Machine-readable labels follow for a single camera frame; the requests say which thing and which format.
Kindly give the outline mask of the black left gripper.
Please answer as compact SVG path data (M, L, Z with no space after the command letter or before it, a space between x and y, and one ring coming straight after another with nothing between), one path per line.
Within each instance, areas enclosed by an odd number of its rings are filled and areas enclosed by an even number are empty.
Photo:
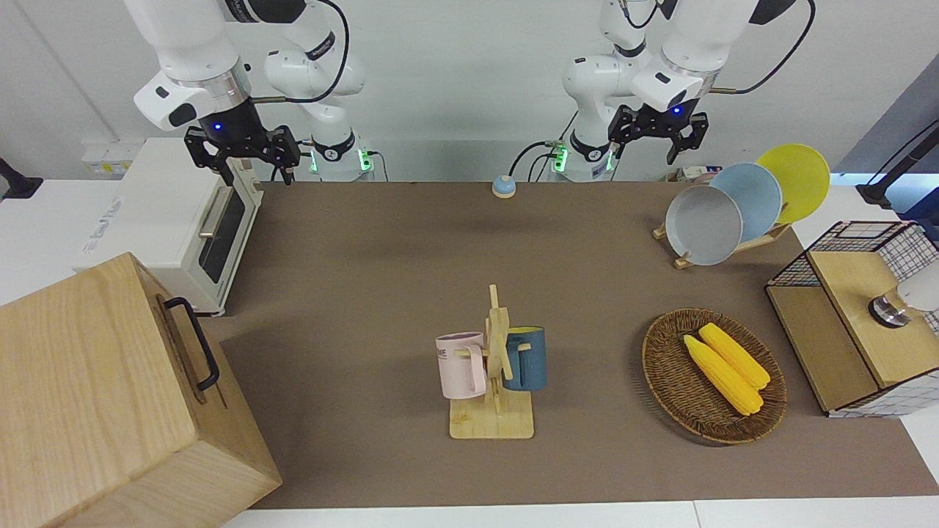
M694 113L697 101L685 101L664 111L644 103L635 111L620 105L608 125L608 141L615 159L621 159L624 147L638 136L667 137L671 140L667 164L674 164L678 154L697 150L709 127L707 113Z

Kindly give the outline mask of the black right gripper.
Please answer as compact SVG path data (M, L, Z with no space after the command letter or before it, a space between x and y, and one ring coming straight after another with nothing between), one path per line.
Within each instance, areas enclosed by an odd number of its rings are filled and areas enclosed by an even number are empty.
M192 163L210 169L222 182L233 186L229 157L273 157L285 185L294 183L294 170L302 160L299 143L288 126L274 130L264 127L254 100L245 100L231 109L197 118L183 137Z

